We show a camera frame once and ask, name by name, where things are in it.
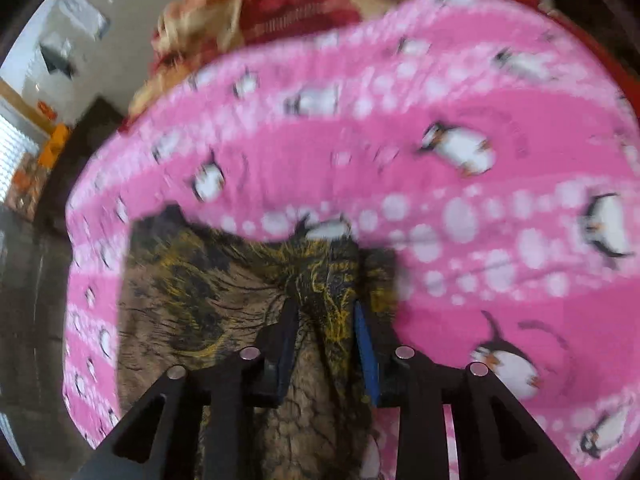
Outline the dark wooden side table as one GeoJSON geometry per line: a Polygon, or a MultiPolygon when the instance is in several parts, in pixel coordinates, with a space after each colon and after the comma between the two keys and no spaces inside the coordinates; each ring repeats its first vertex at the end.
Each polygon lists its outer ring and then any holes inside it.
{"type": "Polygon", "coordinates": [[[66,237],[65,206],[70,192],[91,156],[123,120],[124,116],[103,96],[97,96],[78,119],[40,195],[34,218],[37,229],[66,237]]]}

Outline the pink penguin blanket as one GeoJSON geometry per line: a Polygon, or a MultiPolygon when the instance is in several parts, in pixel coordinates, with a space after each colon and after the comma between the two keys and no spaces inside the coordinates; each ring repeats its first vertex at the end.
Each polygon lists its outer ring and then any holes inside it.
{"type": "MultiPolygon", "coordinates": [[[[118,300],[134,222],[252,242],[348,236],[396,257],[400,340],[480,362],[579,478],[639,446],[639,121],[578,39],[508,0],[410,0],[245,48],[94,154],[66,206],[63,399],[100,444],[119,423],[118,300]]],[[[374,408],[360,474],[396,477],[374,408]]]]}

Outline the white wall paper notice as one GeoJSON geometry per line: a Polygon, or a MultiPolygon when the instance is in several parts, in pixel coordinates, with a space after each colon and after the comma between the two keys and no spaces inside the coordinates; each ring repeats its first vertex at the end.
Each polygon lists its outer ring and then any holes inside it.
{"type": "Polygon", "coordinates": [[[101,40],[110,28],[110,20],[88,0],[58,0],[61,12],[72,24],[93,40],[101,40]]]}

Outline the brown patterned cloth garment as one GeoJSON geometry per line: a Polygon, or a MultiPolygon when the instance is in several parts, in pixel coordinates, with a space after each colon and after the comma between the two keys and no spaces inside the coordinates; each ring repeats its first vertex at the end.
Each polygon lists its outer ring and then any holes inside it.
{"type": "Polygon", "coordinates": [[[134,222],[118,300],[116,384],[131,408],[168,367],[201,370],[252,344],[286,300],[299,305],[288,393],[255,413],[267,479],[355,479],[372,424],[356,367],[354,309],[391,320],[396,257],[348,236],[296,229],[272,243],[191,223],[176,206],[134,222]]]}

